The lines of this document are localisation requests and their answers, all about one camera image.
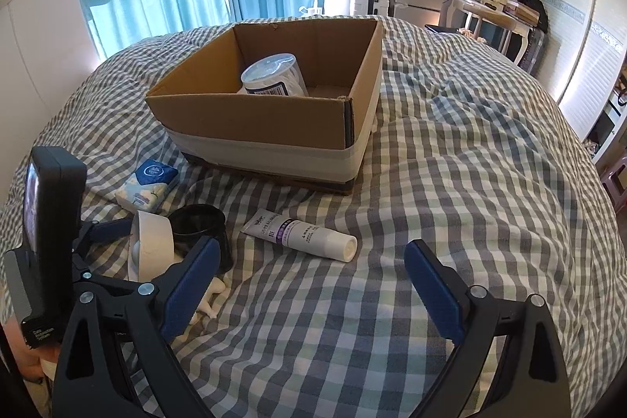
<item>tissue pack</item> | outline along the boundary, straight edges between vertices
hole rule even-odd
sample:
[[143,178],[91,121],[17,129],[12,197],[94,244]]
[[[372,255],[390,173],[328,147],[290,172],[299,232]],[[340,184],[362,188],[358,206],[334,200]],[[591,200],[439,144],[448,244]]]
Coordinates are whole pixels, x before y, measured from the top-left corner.
[[147,159],[115,192],[115,200],[124,209],[151,213],[163,202],[174,186],[179,171],[165,163]]

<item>pink stool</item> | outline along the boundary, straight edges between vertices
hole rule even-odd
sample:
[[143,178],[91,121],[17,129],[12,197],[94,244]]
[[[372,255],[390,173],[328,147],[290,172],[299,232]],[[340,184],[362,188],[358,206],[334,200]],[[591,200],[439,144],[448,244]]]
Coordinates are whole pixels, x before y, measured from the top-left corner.
[[627,155],[623,155],[619,158],[618,161],[601,176],[601,184],[609,195],[614,205],[614,211],[617,213],[625,207],[627,203],[627,189],[623,187],[619,179],[619,176],[623,172],[627,172]]

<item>open cardboard box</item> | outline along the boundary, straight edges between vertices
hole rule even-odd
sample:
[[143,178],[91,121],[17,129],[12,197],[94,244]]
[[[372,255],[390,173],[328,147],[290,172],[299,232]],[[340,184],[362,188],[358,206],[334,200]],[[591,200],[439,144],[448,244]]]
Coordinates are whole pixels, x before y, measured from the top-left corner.
[[[379,98],[373,18],[237,24],[166,75],[146,102],[189,161],[350,193]],[[296,56],[309,97],[237,94],[247,66]]]

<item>gingham fabric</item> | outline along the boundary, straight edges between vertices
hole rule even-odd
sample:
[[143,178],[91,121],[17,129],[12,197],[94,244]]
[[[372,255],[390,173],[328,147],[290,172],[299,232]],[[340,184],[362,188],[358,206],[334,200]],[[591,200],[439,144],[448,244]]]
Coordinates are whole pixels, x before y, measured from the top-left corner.
[[[181,172],[160,213],[207,202],[227,215],[235,266],[216,298],[219,317],[173,344],[217,416],[407,416],[449,353],[404,270],[404,247],[417,238],[498,298],[545,296],[573,416],[584,416],[627,354],[627,264],[589,157],[540,85],[496,51],[381,20],[381,101],[349,197],[192,166],[168,139],[146,91],[229,26],[120,52],[36,143],[63,146],[87,164],[84,219],[123,216],[114,191],[146,158]],[[20,242],[25,163],[0,214],[2,251]],[[352,234],[357,255],[343,264],[240,233],[258,208]],[[125,243],[94,248],[92,270],[124,277]],[[468,409],[485,394],[495,359]],[[141,372],[135,380],[154,411]]]

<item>purple label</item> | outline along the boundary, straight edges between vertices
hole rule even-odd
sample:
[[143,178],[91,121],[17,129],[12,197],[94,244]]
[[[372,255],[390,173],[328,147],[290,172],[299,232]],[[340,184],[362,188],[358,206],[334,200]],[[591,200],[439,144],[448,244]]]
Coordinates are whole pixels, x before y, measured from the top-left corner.
[[287,226],[290,225],[292,222],[298,222],[298,220],[296,218],[288,218],[278,228],[277,230],[277,244],[278,245],[283,246],[283,234],[285,233],[285,229],[287,228]]

